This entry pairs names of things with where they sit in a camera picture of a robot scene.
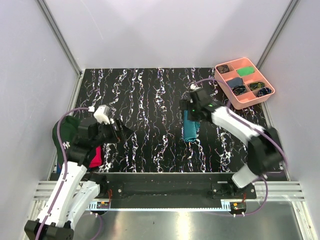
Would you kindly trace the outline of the teal cloth napkin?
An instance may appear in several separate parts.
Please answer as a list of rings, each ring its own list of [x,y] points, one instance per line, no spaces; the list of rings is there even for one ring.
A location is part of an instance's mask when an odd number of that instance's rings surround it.
[[[183,140],[186,143],[193,143],[197,140],[200,131],[200,123],[188,119],[188,111],[183,112]]]

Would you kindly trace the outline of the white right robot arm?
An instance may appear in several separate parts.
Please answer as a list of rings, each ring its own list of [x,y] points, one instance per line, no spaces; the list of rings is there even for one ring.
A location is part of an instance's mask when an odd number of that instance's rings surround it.
[[[132,173],[231,173],[248,161],[248,148],[221,126],[202,122],[199,137],[185,142],[182,90],[125,92],[116,112],[134,134],[109,156],[111,171]]]

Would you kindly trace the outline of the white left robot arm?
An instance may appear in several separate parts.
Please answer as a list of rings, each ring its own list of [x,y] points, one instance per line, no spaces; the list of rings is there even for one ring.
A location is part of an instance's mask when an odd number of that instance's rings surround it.
[[[119,137],[107,117],[83,119],[68,149],[57,183],[36,220],[28,220],[24,231],[30,240],[71,240],[80,217],[94,198],[109,193],[106,176],[86,174],[96,149],[104,143],[117,143]]]

